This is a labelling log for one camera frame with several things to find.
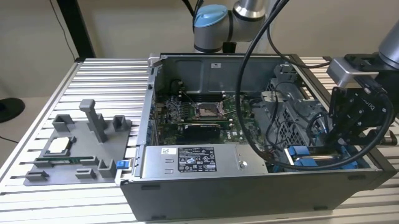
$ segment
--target barcode sticker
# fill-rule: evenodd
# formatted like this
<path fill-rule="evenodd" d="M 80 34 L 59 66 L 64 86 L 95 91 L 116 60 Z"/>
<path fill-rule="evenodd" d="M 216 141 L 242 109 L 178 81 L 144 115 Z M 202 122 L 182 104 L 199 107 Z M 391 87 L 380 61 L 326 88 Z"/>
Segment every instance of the barcode sticker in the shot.
<path fill-rule="evenodd" d="M 178 148 L 162 148 L 162 154 L 175 155 L 178 152 Z"/>

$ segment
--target blue latch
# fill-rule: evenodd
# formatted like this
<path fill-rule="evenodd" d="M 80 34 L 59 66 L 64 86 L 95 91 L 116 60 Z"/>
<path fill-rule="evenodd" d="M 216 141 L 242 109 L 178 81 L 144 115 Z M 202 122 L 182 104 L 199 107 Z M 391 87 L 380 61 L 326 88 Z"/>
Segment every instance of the blue latch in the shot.
<path fill-rule="evenodd" d="M 116 169 L 128 169 L 130 168 L 130 161 L 120 160 L 116 162 Z"/>

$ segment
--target gray plastic post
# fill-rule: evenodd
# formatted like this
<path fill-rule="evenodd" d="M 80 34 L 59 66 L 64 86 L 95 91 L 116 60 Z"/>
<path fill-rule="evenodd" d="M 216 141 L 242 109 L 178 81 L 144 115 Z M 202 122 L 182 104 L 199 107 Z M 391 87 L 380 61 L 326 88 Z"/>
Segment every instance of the gray plastic post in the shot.
<path fill-rule="evenodd" d="M 41 171 L 41 172 L 28 172 L 25 175 L 25 178 L 29 181 L 47 181 L 48 179 L 48 174 L 47 172 Z"/>
<path fill-rule="evenodd" d="M 114 130 L 116 132 L 124 132 L 130 129 L 130 126 L 126 122 L 124 115 L 114 116 L 112 125 L 114 125 Z"/>
<path fill-rule="evenodd" d="M 115 164 L 114 160 L 111 160 L 110 166 L 106 165 L 104 160 L 100 160 L 98 169 L 99 169 L 99 172 L 100 172 L 103 178 L 114 178 L 115 177 L 116 164 Z"/>
<path fill-rule="evenodd" d="M 55 127 L 58 132 L 70 132 L 70 128 L 67 125 L 74 124 L 74 120 L 70 114 L 59 114 L 52 121 L 52 126 Z"/>
<path fill-rule="evenodd" d="M 102 120 L 99 120 L 99 116 L 95 112 L 95 100 L 94 99 L 83 99 L 79 105 L 79 109 L 86 113 L 88 119 L 88 125 L 91 126 L 92 131 L 95 132 L 95 136 L 99 142 L 106 142 L 108 140 L 107 135 L 104 133 L 104 124 Z"/>
<path fill-rule="evenodd" d="M 75 176 L 78 179 L 95 179 L 96 178 L 94 169 L 91 169 L 91 168 L 76 169 Z"/>

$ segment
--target aluminum extrusion table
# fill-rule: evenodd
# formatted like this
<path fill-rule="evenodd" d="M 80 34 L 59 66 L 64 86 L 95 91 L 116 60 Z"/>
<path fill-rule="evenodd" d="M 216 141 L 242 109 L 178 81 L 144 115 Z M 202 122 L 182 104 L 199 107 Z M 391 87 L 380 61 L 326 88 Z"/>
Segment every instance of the aluminum extrusion table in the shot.
<path fill-rule="evenodd" d="M 308 65 L 326 62 L 322 57 L 302 59 Z M 335 83 L 326 70 L 327 68 L 311 69 L 326 89 L 331 91 Z M 25 187 L 23 176 L 31 170 L 32 161 L 51 136 L 54 131 L 51 121 L 55 116 L 67 113 L 74 120 L 84 119 L 84 113 L 79 110 L 79 103 L 84 98 L 96 100 L 96 111 L 106 119 L 123 114 L 132 120 L 126 158 L 134 157 L 147 78 L 147 59 L 87 59 L 83 63 L 74 64 L 0 169 L 0 222 L 19 224 L 136 222 L 115 183 Z M 391 130 L 398 136 L 398 120 Z M 399 147 L 382 147 L 379 150 L 399 169 Z M 356 193 L 334 211 L 186 220 L 176 223 L 399 223 L 399 175 L 395 175 L 376 190 Z"/>

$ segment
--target black cable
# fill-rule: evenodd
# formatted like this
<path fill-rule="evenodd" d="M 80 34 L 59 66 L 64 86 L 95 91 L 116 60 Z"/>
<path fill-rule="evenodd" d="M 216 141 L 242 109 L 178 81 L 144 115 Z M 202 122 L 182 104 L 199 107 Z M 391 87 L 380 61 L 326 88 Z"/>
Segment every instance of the black cable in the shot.
<path fill-rule="evenodd" d="M 270 17 L 267 18 L 264 24 L 262 25 L 260 31 L 256 34 L 254 41 L 250 44 L 248 50 L 244 54 L 243 57 L 243 61 L 240 63 L 240 67 L 238 70 L 238 82 L 236 82 L 236 99 L 235 99 L 235 103 L 236 103 L 236 113 L 238 113 L 238 120 L 239 123 L 242 125 L 242 131 L 244 133 L 244 136 L 247 138 L 247 142 L 251 146 L 251 148 L 254 149 L 255 153 L 270 163 L 272 163 L 274 165 L 278 165 L 283 168 L 287 169 L 295 169 L 295 170 L 323 170 L 323 169 L 334 169 L 334 168 L 340 168 L 342 166 L 344 166 L 346 164 L 356 161 L 359 158 L 362 158 L 376 146 L 376 144 L 380 142 L 380 139 L 383 138 L 388 128 L 390 128 L 390 124 L 392 122 L 394 119 L 394 106 L 392 103 L 390 101 L 390 98 L 387 97 L 386 94 L 379 94 L 378 97 L 380 98 L 383 104 L 384 104 L 384 108 L 387 109 L 386 112 L 386 119 L 383 122 L 383 125 L 380 126 L 379 132 L 375 136 L 375 138 L 372 139 L 372 141 L 368 143 L 368 145 L 351 157 L 346 158 L 344 160 L 339 161 L 338 163 L 330 164 L 330 165 L 324 165 L 324 166 L 294 166 L 290 164 L 286 164 L 280 161 L 274 160 L 270 157 L 270 154 L 267 152 L 263 152 L 259 150 L 252 138 L 251 138 L 251 133 L 248 131 L 248 129 L 246 128 L 246 123 L 244 123 L 244 119 L 243 119 L 243 112 L 242 112 L 242 103 L 240 103 L 240 89 L 242 89 L 242 82 L 243 82 L 243 75 L 244 75 L 244 70 L 246 70 L 246 65 L 248 63 L 252 51 L 255 49 L 255 46 L 263 36 L 263 33 L 266 32 L 266 30 L 270 27 L 271 22 L 274 21 L 276 15 L 279 14 L 279 12 L 282 11 L 283 7 L 286 6 L 286 4 L 288 3 L 288 0 L 282 0 L 280 4 L 278 4 L 275 11 L 271 13 Z"/>
<path fill-rule="evenodd" d="M 63 25 L 62 25 L 60 19 L 58 18 L 58 13 L 56 13 L 56 9 L 55 9 L 55 6 L 54 6 L 54 4 L 52 4 L 52 1 L 51 1 L 51 0 L 48 0 L 48 1 L 49 1 L 49 4 L 51 4 L 52 11 L 55 12 L 55 15 L 56 15 L 58 23 L 59 23 L 59 25 L 60 25 L 60 27 L 62 27 L 62 29 L 63 29 L 64 39 L 66 39 L 67 46 L 68 46 L 68 49 L 70 49 L 70 51 L 71 51 L 71 54 L 72 54 L 72 57 L 74 57 L 74 61 L 75 61 L 75 58 L 76 58 L 76 57 L 75 57 L 74 51 L 72 51 L 71 46 L 70 46 L 70 43 L 68 43 L 66 30 L 64 30 L 64 27 L 63 27 Z"/>
<path fill-rule="evenodd" d="M 203 3 L 204 3 L 204 0 L 198 0 L 198 3 L 195 4 L 194 17 L 192 17 L 192 32 L 194 32 L 195 19 L 198 17 L 199 9 L 200 9 L 200 6 Z"/>
<path fill-rule="evenodd" d="M 296 86 L 295 83 L 288 82 L 288 81 L 283 81 L 283 82 L 280 82 L 279 84 L 283 84 L 283 83 L 288 83 L 288 84 L 292 84 L 292 85 Z M 307 118 L 308 116 L 304 116 L 304 115 L 298 111 L 298 109 L 295 108 L 295 103 L 292 104 L 292 109 L 294 109 L 294 112 L 298 114 L 298 116 L 299 116 L 307 123 L 310 123 L 310 120 L 308 120 L 308 118 Z"/>
<path fill-rule="evenodd" d="M 182 82 L 182 79 L 179 79 L 179 78 L 174 78 L 174 79 L 170 80 L 170 94 L 174 94 L 174 92 L 172 92 L 172 84 L 174 84 L 174 82 L 176 82 L 176 81 Z"/>
<path fill-rule="evenodd" d="M 190 11 L 191 16 L 194 17 L 194 9 L 192 9 L 192 6 L 190 4 L 190 1 L 188 0 L 182 0 L 182 1 L 183 1 L 184 5 L 186 5 L 188 11 Z"/>
<path fill-rule="evenodd" d="M 315 146 L 315 142 L 314 142 L 314 137 L 312 137 L 312 126 L 314 126 L 314 123 L 315 121 L 322 118 L 324 115 L 326 115 L 326 111 L 322 111 L 322 112 L 318 112 L 312 119 L 310 120 L 310 123 L 307 124 L 307 127 L 306 127 L 306 135 L 307 137 L 310 138 L 310 145 L 314 145 Z"/>
<path fill-rule="evenodd" d="M 272 128 L 272 125 L 275 123 L 275 119 L 276 119 L 276 113 L 278 113 L 278 108 L 279 108 L 279 100 L 278 100 L 278 96 L 276 96 L 276 88 L 279 87 L 280 84 L 283 83 L 290 83 L 290 84 L 294 84 L 292 82 L 288 82 L 288 81 L 283 81 L 283 82 L 279 82 L 274 89 L 272 89 L 272 94 L 271 95 L 275 95 L 275 109 L 274 109 L 274 114 L 272 114 L 272 117 L 271 117 L 271 120 L 270 120 L 270 124 L 268 124 L 268 127 L 267 127 L 267 130 L 266 130 L 266 140 L 268 142 L 268 144 L 276 149 L 279 150 L 280 152 L 283 151 L 282 148 L 278 146 L 276 143 L 274 143 L 271 140 L 270 140 L 270 137 L 268 137 L 268 132 Z"/>
<path fill-rule="evenodd" d="M 279 4 L 280 0 L 276 1 L 275 5 L 274 5 L 274 8 L 272 8 L 272 11 L 271 13 L 275 11 L 275 8 Z M 282 52 L 278 50 L 278 48 L 275 47 L 275 43 L 272 41 L 272 38 L 271 38 L 271 34 L 270 34 L 270 29 L 267 29 L 266 31 L 266 34 L 267 34 L 267 39 L 268 39 L 268 43 L 270 43 L 270 46 L 272 47 L 275 53 L 282 57 L 282 59 L 284 59 L 288 63 L 296 65 L 298 67 L 302 67 L 304 69 L 315 69 L 315 68 L 320 68 L 320 67 L 324 67 L 327 65 L 330 65 L 331 62 L 326 62 L 323 64 L 318 64 L 318 65 L 304 65 L 304 64 L 299 64 L 296 63 L 295 61 L 292 61 L 288 57 L 286 57 Z"/>
<path fill-rule="evenodd" d="M 5 140 L 5 141 L 11 141 L 13 143 L 19 143 L 17 141 L 12 140 L 12 139 L 8 139 L 8 138 L 4 138 L 3 136 L 0 136 L 0 139 Z"/>

